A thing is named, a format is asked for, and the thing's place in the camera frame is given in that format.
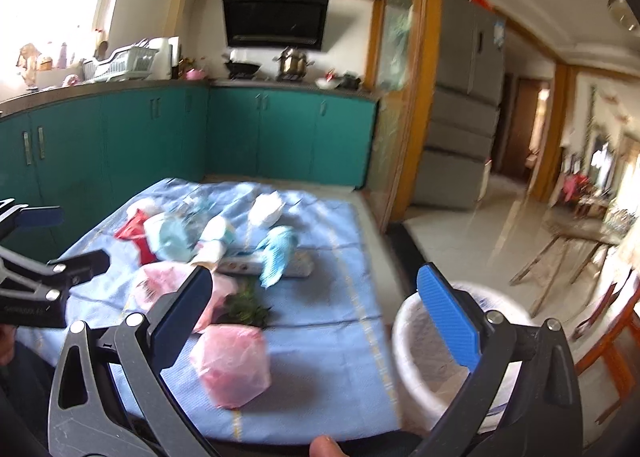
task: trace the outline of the cabinet handle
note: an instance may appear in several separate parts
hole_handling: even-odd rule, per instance
[[[40,159],[44,159],[44,129],[38,127],[38,147],[40,148]]]
[[[24,143],[24,160],[27,166],[31,166],[33,158],[31,156],[31,143],[29,142],[29,132],[22,132],[22,142]]]

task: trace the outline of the silver refrigerator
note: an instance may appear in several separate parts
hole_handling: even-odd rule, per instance
[[[431,120],[414,204],[473,208],[491,153],[504,77],[504,21],[468,0],[442,0]]]

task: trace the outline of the blue tablecloth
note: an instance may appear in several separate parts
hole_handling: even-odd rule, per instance
[[[211,213],[231,221],[238,246],[246,249],[257,246],[267,233],[248,224],[249,209],[258,195],[271,191],[258,183],[198,185],[176,179],[143,191],[65,253],[104,249],[111,256],[106,274],[72,289],[68,325],[77,319],[92,328],[116,325],[138,310],[130,295],[138,251],[133,243],[113,238],[133,201],[153,197],[169,210],[194,192],[204,193],[213,204]],[[297,444],[323,433],[349,440],[398,429],[393,366],[353,207],[342,201],[320,201],[306,192],[280,194],[286,207],[278,224],[296,228],[300,248],[308,249],[315,270],[309,278],[284,279],[260,290],[262,301],[273,308],[271,326],[265,331],[271,388],[239,410],[214,407],[188,360],[196,335],[162,377],[196,427],[212,439]],[[65,333],[20,328],[18,339],[55,365]],[[114,377],[127,410],[140,415],[119,367]]]

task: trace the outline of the dish rack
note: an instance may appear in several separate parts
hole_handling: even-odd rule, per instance
[[[109,82],[112,80],[143,80],[151,72],[151,64],[158,49],[129,45],[114,50],[108,60],[95,58],[82,64],[84,80],[87,82]]]

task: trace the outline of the tiled floor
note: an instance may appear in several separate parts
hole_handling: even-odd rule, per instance
[[[471,212],[435,210],[430,208],[410,208],[405,221],[425,258],[433,261],[449,281],[471,281],[481,283],[504,292],[526,309],[542,292],[542,287],[532,278],[526,278],[520,285],[510,286],[511,278],[523,268],[551,239],[543,222],[552,212],[540,202],[528,201],[524,187],[510,180],[492,177],[486,197]],[[593,310],[593,303],[585,309],[584,302],[593,282],[593,271],[585,271],[571,287],[563,285],[573,272],[580,256],[584,256],[589,246],[578,244],[562,265],[556,284],[533,322],[540,325],[546,318],[557,317],[565,332],[571,333],[582,319]],[[596,291],[597,297],[604,293],[614,266],[612,251],[603,271]],[[626,286],[610,313],[598,325],[571,344],[574,360],[578,360],[606,331],[612,318],[626,302],[630,286]],[[632,364],[636,365],[640,354],[629,339],[622,347]],[[584,412],[585,441],[593,441],[603,429],[595,424],[595,419],[617,399],[604,364],[597,361],[580,376],[582,405]]]

